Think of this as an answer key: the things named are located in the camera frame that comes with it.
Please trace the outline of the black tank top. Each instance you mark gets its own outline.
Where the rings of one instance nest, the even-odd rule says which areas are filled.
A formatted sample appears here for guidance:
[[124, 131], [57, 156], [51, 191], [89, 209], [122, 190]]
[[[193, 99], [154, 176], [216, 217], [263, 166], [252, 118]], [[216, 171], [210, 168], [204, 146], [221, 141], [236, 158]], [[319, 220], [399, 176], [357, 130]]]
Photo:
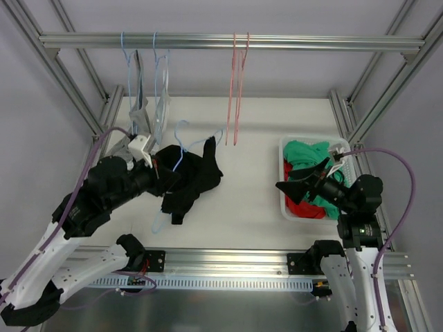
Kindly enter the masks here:
[[224, 176], [216, 161], [214, 136], [204, 141], [203, 154], [196, 155], [178, 145], [159, 150], [154, 160], [160, 169], [152, 172], [153, 186], [147, 191], [162, 196], [161, 211], [172, 216], [171, 224], [181, 225], [194, 202], [216, 188]]

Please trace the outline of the green shirt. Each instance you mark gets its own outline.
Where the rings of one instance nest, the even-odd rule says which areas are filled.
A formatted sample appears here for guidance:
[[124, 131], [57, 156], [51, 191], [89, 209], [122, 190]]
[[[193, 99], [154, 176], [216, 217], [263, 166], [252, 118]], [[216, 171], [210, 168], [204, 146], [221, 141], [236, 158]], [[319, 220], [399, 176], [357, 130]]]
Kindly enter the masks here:
[[[329, 156], [328, 148], [329, 143], [325, 141], [308, 145], [304, 142], [292, 140], [283, 147], [282, 155], [283, 159], [286, 159], [293, 165], [293, 170], [304, 169], [315, 166], [327, 158]], [[325, 199], [317, 196], [312, 202], [307, 203], [313, 203], [325, 208], [326, 217], [337, 220], [338, 208]]]

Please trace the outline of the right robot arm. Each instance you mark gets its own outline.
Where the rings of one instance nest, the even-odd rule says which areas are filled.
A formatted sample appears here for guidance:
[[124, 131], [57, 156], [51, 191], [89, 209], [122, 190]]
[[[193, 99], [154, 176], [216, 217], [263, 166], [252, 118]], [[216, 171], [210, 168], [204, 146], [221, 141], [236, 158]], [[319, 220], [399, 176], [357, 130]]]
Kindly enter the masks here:
[[329, 175], [328, 161], [289, 172], [275, 186], [294, 203], [321, 197], [338, 208], [340, 239], [317, 240], [302, 264], [324, 274], [344, 331], [396, 331], [383, 275], [383, 238], [375, 212], [383, 182], [364, 174], [350, 187]]

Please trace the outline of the black left arm base bracket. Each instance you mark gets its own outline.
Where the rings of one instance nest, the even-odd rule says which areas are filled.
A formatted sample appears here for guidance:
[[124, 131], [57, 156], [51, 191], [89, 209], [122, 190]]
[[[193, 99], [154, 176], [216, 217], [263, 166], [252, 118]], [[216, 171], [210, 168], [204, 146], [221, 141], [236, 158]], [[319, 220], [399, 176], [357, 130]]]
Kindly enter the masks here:
[[138, 273], [162, 273], [165, 265], [164, 250], [147, 250], [132, 234], [124, 234], [117, 241], [125, 250], [128, 262], [121, 271]]

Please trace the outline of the black right arm base bracket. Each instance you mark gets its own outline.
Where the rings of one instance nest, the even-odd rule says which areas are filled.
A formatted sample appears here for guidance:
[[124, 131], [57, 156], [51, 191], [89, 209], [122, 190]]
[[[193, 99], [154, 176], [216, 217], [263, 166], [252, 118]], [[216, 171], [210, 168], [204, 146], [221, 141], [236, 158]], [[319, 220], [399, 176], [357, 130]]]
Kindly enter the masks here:
[[345, 256], [339, 241], [316, 240], [304, 253], [290, 252], [287, 254], [287, 270], [289, 275], [324, 275], [320, 267], [323, 258], [338, 255]]

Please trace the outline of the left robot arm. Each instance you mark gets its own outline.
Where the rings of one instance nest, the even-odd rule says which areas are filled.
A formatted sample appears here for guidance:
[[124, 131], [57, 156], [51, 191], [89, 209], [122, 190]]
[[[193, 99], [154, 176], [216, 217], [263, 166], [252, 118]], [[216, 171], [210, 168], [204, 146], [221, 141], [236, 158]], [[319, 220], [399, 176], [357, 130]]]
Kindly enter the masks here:
[[1, 318], [5, 325], [37, 326], [92, 281], [115, 270], [142, 270], [147, 255], [132, 234], [119, 236], [115, 244], [81, 266], [62, 265], [82, 242], [110, 221], [114, 210], [146, 192], [161, 196], [180, 178], [158, 159], [152, 166], [137, 161], [132, 169], [121, 157], [100, 159], [54, 211], [28, 261], [13, 276], [2, 280]]

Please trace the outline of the pink wire hanger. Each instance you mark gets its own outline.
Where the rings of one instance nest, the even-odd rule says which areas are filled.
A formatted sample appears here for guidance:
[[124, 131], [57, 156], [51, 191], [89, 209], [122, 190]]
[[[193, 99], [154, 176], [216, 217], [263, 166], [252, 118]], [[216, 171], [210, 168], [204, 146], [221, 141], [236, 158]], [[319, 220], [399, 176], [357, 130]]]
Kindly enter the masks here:
[[245, 50], [240, 51], [240, 70], [237, 74], [237, 99], [236, 99], [236, 111], [235, 111], [235, 132], [234, 132], [234, 138], [233, 138], [233, 144], [236, 146], [238, 142], [238, 136], [239, 136], [239, 118], [241, 114], [241, 108], [242, 108], [242, 95], [243, 95], [243, 85], [244, 85], [244, 71], [246, 66], [246, 60], [248, 56], [248, 50], [250, 46], [250, 32], [247, 32], [246, 34], [246, 48]]

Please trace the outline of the red tank top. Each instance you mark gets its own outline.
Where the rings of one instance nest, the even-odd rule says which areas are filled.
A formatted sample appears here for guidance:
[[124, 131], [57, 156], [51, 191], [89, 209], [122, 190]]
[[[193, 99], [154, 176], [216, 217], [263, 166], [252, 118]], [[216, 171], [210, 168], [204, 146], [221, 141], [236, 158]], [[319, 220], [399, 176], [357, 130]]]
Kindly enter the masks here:
[[[283, 159], [284, 163], [284, 180], [289, 181], [289, 175], [294, 172], [293, 165], [289, 163], [286, 159]], [[294, 203], [289, 196], [285, 196], [285, 205], [289, 211], [300, 218], [307, 219], [322, 219], [326, 217], [325, 208], [321, 206], [314, 205], [313, 203], [307, 203], [301, 201], [299, 204]]]

